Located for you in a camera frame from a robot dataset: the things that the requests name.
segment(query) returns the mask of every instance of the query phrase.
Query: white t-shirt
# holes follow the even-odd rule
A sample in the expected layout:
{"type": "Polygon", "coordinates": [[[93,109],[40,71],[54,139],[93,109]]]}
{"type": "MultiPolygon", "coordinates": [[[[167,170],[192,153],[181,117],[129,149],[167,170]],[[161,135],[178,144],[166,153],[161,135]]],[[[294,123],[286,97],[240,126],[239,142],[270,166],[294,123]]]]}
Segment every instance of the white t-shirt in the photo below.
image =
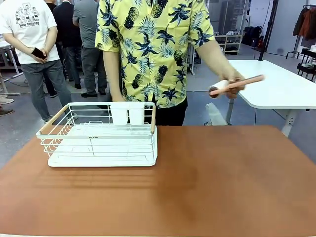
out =
{"type": "MultiPolygon", "coordinates": [[[[48,29],[56,26],[44,0],[5,0],[0,5],[0,34],[13,33],[27,47],[43,49],[48,29]]],[[[20,64],[37,63],[31,56],[16,50],[20,64]]],[[[47,61],[58,60],[54,45],[47,61]]]]}

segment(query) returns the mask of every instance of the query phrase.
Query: person in white t-shirt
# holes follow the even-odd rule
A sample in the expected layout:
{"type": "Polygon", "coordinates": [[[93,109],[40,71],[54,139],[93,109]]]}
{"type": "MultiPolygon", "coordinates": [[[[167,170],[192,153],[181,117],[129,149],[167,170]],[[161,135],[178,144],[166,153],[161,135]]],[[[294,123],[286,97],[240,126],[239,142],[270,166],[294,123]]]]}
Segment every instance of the person in white t-shirt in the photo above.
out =
{"type": "Polygon", "coordinates": [[[65,106],[72,101],[55,46],[57,28],[51,10],[43,0],[5,0],[0,5],[0,34],[16,49],[31,88],[32,103],[41,118],[49,121],[51,115],[43,90],[44,73],[53,83],[61,104],[65,106]],[[34,56],[35,48],[46,58],[34,56]]]}

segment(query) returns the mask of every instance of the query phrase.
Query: shirt sleeve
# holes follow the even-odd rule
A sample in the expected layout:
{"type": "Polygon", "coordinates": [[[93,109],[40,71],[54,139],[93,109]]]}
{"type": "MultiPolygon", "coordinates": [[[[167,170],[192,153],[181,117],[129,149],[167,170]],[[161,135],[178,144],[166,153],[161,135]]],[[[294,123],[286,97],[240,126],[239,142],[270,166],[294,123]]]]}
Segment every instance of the shirt sleeve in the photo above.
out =
{"type": "Polygon", "coordinates": [[[204,0],[193,0],[189,36],[194,48],[215,40],[213,26],[204,0]]]}
{"type": "Polygon", "coordinates": [[[119,30],[109,1],[100,1],[95,47],[107,52],[119,52],[119,30]]]}
{"type": "Polygon", "coordinates": [[[47,28],[51,28],[51,27],[57,26],[57,24],[55,22],[54,15],[51,12],[51,10],[49,9],[48,5],[44,4],[43,7],[45,9],[45,21],[46,21],[46,24],[47,24],[47,28]]]}
{"type": "Polygon", "coordinates": [[[12,34],[8,16],[4,13],[3,7],[0,8],[0,34],[12,34]]]}
{"type": "Polygon", "coordinates": [[[73,14],[73,20],[76,22],[79,22],[79,9],[78,9],[78,3],[74,6],[74,14],[73,14]]]}

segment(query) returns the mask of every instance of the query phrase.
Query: yellow pineapple print shirt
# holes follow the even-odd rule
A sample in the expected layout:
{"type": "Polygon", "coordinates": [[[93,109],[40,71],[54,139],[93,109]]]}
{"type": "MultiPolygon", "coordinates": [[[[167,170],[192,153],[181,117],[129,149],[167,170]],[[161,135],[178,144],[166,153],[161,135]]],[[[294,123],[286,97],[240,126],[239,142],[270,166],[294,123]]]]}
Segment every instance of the yellow pineapple print shirt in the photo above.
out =
{"type": "Polygon", "coordinates": [[[214,40],[204,0],[100,0],[95,46],[120,52],[123,96],[173,107],[186,98],[188,40],[214,40]]]}

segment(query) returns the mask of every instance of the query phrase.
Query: hanging clothes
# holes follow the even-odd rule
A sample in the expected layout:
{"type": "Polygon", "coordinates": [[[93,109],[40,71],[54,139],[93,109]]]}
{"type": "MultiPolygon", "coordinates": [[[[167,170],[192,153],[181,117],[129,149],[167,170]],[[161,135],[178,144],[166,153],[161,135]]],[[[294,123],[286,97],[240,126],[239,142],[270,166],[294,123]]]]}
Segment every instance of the hanging clothes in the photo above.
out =
{"type": "Polygon", "coordinates": [[[316,8],[312,9],[312,17],[310,22],[310,27],[305,35],[306,40],[316,39],[316,8]]]}
{"type": "Polygon", "coordinates": [[[303,25],[303,22],[304,22],[304,18],[305,18],[305,17],[304,17],[304,14],[305,14],[307,11],[309,11],[309,9],[308,9],[307,7],[305,7],[305,8],[301,11],[301,13],[300,13],[300,15],[299,15],[299,17],[298,17],[298,19],[297,19],[297,22],[296,22],[296,24],[295,24],[295,27],[294,27],[293,36],[298,36],[298,35],[299,35],[300,30],[301,30],[302,25],[303,25]]]}
{"type": "Polygon", "coordinates": [[[308,10],[304,13],[304,22],[300,30],[299,36],[307,36],[308,31],[310,30],[310,24],[312,20],[312,14],[315,11],[314,8],[308,10]]]}

